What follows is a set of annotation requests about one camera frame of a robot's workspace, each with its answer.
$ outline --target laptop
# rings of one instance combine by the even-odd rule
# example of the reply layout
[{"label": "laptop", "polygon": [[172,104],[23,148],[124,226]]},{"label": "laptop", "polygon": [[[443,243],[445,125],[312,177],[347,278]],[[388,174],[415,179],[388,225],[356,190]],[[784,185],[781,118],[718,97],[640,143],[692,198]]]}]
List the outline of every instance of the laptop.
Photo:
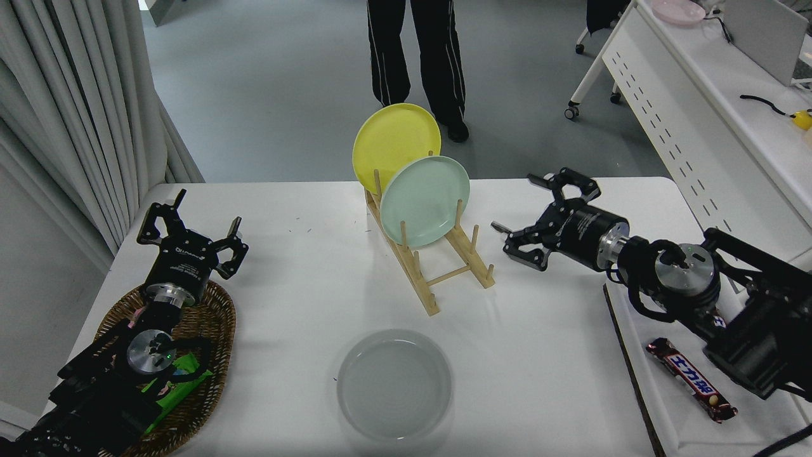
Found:
[{"label": "laptop", "polygon": [[783,85],[812,82],[809,21],[778,0],[726,0],[733,44]]}]

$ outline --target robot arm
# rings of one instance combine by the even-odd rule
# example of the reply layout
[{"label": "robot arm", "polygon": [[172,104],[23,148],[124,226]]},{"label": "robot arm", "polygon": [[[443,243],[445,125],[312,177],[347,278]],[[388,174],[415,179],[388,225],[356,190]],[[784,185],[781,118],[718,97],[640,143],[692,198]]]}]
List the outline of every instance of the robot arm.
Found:
[{"label": "robot arm", "polygon": [[[786,390],[812,401],[812,274],[716,228],[704,232],[700,245],[630,237],[625,218],[589,205],[600,195],[597,184],[570,169],[528,179],[550,190],[554,201],[536,224],[522,230],[491,224],[507,234],[503,250],[511,259],[544,271],[550,254],[560,252],[606,272],[610,280],[627,286],[637,312],[662,322],[679,321],[704,340],[708,359],[738,385],[762,399]],[[581,196],[564,199],[564,185],[576,185]],[[521,249],[531,244],[543,248]],[[754,269],[732,267],[721,252]],[[744,310],[727,325],[715,306],[722,275],[748,294]],[[662,310],[646,307],[641,294]],[[772,455],[808,436],[812,425],[757,455]]]},{"label": "robot arm", "polygon": [[[183,308],[197,305],[213,270],[228,279],[248,251],[240,240],[237,217],[225,238],[213,241],[184,226],[178,206],[153,203],[137,241],[160,248],[140,295],[144,307],[134,322],[121,320],[62,368],[62,381],[50,394],[56,408],[16,441],[0,438],[0,455],[19,457],[95,456],[101,448],[121,455],[136,443],[161,414],[156,400],[168,381],[196,379],[207,369],[210,341],[195,337],[173,340],[172,329]],[[156,225],[163,219],[166,233]],[[233,251],[220,262],[218,252]],[[172,361],[179,350],[197,348],[200,367],[175,375]],[[140,386],[153,382],[145,392]]]}]

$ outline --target white desk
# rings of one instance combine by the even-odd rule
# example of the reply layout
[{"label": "white desk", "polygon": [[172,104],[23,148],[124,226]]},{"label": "white desk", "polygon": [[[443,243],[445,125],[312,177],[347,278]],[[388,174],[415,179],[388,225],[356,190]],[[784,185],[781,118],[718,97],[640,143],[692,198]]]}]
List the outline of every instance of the white desk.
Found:
[{"label": "white desk", "polygon": [[[634,233],[702,240],[673,182],[598,182],[596,206],[628,217]],[[145,201],[171,200],[181,187],[159,185]],[[212,276],[237,309],[234,352],[217,409],[178,455],[354,455],[333,378],[353,344],[388,328],[424,333],[449,361],[453,399],[441,425],[448,435],[434,455],[652,454],[603,297],[605,277],[562,255],[551,256],[545,273],[513,262],[488,226],[532,224],[552,201],[544,189],[525,180],[471,182],[462,225],[468,233],[481,225],[477,247],[495,264],[496,285],[483,289],[468,273],[436,285],[441,311],[429,318],[358,183],[183,187],[187,227],[221,237],[241,215],[250,249],[229,281]],[[138,225],[72,354],[152,266],[157,248],[136,244]],[[427,277],[457,263],[447,243],[421,249]]]},{"label": "white desk", "polygon": [[667,24],[650,0],[632,1],[574,102],[603,65],[703,228],[812,269],[812,150],[786,118],[739,99],[753,94],[799,111],[809,102],[797,89],[729,45],[718,21]]}]

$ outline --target black pants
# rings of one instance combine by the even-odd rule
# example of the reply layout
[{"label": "black pants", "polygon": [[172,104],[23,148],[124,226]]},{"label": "black pants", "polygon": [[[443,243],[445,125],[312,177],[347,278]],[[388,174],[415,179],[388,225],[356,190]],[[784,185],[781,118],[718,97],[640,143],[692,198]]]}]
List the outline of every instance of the black pants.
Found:
[{"label": "black pants", "polygon": [[[444,124],[462,120],[465,81],[453,0],[411,0],[420,45],[423,89],[434,116]],[[411,88],[400,30],[406,0],[367,0],[372,91],[383,106],[406,100]]]}]

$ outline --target green snack package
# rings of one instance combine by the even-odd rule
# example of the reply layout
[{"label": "green snack package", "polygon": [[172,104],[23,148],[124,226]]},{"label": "green snack package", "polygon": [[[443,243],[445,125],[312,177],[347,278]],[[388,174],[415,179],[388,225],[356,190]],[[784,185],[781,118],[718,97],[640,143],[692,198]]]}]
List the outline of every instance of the green snack package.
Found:
[{"label": "green snack package", "polygon": [[[172,364],[175,365],[175,374],[189,374],[200,367],[195,355],[191,353],[175,359]],[[169,393],[156,402],[163,409],[163,411],[161,412],[161,415],[158,416],[158,418],[152,423],[152,425],[146,429],[144,435],[152,432],[153,429],[155,429],[155,426],[158,425],[167,414],[175,409],[175,407],[178,406],[178,404],[183,401],[183,399],[186,398],[186,396],[189,395],[189,393],[192,392],[201,382],[203,382],[205,378],[211,376],[212,374],[213,373],[211,371],[206,370],[197,379],[192,381],[179,382],[177,384],[173,382],[166,383]],[[155,382],[155,380],[147,384],[147,386],[141,392],[146,392],[153,382]]]}]

